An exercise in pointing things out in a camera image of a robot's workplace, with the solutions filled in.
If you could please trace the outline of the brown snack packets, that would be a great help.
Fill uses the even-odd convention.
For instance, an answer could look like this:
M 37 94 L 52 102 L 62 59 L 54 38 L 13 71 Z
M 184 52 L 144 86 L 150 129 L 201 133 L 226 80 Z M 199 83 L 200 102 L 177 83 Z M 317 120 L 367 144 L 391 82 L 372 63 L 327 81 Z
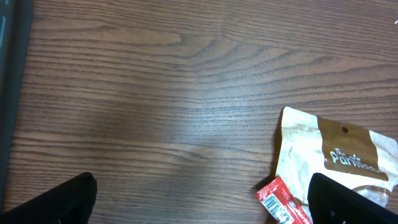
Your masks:
M 397 141 L 360 126 L 285 107 L 276 174 L 311 216 L 311 178 L 321 173 L 385 207 L 397 185 Z

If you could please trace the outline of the red snack packet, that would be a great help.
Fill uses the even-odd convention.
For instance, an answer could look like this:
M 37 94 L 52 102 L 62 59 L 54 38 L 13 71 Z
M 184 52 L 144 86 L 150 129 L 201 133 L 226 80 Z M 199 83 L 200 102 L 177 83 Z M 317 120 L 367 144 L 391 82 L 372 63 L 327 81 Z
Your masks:
M 278 224 L 312 224 L 281 177 L 257 191 L 256 197 Z

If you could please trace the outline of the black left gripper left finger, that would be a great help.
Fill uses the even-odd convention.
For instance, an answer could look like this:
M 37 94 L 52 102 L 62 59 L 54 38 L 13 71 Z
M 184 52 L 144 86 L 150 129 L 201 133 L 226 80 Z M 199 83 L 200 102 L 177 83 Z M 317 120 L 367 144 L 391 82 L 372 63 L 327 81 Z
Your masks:
M 96 194 L 96 179 L 84 172 L 1 214 L 1 224 L 87 224 Z

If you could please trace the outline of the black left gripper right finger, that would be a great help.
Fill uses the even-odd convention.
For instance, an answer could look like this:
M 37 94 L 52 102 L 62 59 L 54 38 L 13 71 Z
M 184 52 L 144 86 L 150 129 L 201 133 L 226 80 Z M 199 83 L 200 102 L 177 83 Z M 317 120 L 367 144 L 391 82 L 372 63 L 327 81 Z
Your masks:
M 313 174 L 307 199 L 314 224 L 397 224 L 397 214 L 321 173 Z

